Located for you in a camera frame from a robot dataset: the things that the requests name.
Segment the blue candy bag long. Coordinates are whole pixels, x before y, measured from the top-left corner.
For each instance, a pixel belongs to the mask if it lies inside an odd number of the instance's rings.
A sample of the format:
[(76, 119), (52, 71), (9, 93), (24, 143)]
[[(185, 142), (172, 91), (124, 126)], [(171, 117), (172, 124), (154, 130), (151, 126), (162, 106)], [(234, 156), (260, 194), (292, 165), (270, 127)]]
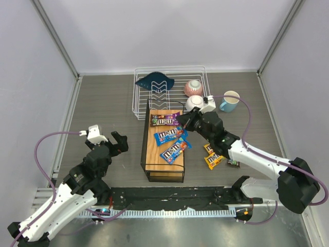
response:
[(187, 131), (182, 127), (176, 127), (170, 130), (157, 132), (154, 134), (157, 146), (161, 146), (180, 137), (187, 137)]

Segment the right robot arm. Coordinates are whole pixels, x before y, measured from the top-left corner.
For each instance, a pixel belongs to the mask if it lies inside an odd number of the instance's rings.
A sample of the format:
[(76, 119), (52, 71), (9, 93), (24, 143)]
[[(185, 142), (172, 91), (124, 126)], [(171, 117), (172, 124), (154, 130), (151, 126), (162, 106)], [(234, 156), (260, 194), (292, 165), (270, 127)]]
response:
[(241, 183), (239, 190), (248, 198), (279, 201), (291, 212), (301, 214), (320, 191), (319, 182), (305, 160), (278, 157), (247, 144), (225, 130), (216, 112), (202, 113), (195, 107), (178, 116), (177, 121), (187, 131), (196, 131), (206, 139), (216, 154), (248, 165), (268, 177), (259, 181), (247, 177)]

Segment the blue candy bag short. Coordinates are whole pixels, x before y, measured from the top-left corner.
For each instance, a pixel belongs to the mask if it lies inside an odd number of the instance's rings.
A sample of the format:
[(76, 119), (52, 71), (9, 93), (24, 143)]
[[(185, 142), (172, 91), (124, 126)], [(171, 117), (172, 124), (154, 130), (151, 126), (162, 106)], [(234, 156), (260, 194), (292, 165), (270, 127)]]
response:
[(172, 146), (161, 153), (160, 157), (171, 165), (186, 149), (189, 148), (192, 148), (192, 145), (186, 139), (180, 137)]

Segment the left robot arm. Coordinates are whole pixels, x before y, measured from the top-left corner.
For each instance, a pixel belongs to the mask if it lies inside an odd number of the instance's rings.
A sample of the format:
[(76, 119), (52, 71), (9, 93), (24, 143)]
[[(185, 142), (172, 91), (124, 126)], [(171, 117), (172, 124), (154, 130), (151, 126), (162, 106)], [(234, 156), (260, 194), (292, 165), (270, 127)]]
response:
[(81, 211), (109, 200), (111, 189), (102, 178), (112, 157), (128, 151), (127, 136), (113, 131), (111, 135), (116, 143), (112, 144), (97, 125), (74, 135), (86, 137), (90, 152), (70, 170), (58, 188), (49, 183), (52, 196), (34, 214), (8, 226), (14, 239), (12, 246), (49, 246), (50, 240)]

